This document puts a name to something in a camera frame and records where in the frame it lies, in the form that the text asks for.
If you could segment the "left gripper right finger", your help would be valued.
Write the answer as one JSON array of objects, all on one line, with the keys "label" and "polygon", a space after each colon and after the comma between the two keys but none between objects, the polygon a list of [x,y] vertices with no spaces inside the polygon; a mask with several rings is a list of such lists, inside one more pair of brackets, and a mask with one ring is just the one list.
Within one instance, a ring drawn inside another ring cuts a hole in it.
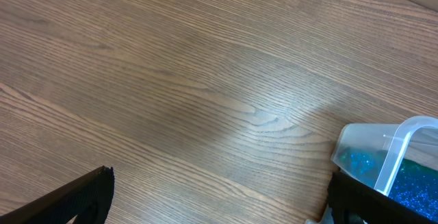
[{"label": "left gripper right finger", "polygon": [[327,203],[334,224],[435,224],[342,172],[332,175]]}]

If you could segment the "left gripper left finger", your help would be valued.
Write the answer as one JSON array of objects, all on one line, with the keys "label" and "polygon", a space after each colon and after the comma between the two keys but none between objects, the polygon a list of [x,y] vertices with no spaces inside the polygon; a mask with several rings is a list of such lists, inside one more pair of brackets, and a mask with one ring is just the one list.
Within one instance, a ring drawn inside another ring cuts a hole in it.
[{"label": "left gripper left finger", "polygon": [[114,169],[101,166],[1,216],[3,224],[104,223],[114,197]]}]

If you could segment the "blue green sparkly fabric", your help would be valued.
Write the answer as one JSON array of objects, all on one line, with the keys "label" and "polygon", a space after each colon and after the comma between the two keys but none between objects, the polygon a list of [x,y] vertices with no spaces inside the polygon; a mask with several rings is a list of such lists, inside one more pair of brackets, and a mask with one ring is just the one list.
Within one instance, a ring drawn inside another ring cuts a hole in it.
[{"label": "blue green sparkly fabric", "polygon": [[[374,187],[385,161],[387,152],[346,148],[337,161],[355,179]],[[437,221],[437,171],[404,159],[389,192],[389,198],[401,205]]]}]

